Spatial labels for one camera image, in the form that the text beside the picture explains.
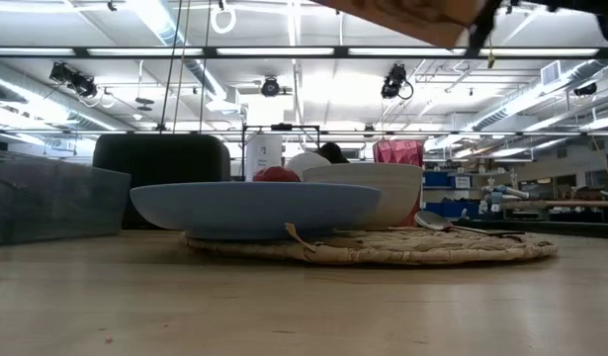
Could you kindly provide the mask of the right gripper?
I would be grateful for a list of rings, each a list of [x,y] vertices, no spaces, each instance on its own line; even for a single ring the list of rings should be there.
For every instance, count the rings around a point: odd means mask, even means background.
[[[486,0],[469,29],[469,49],[484,46],[502,0]],[[608,44],[608,0],[503,2],[505,44]]]

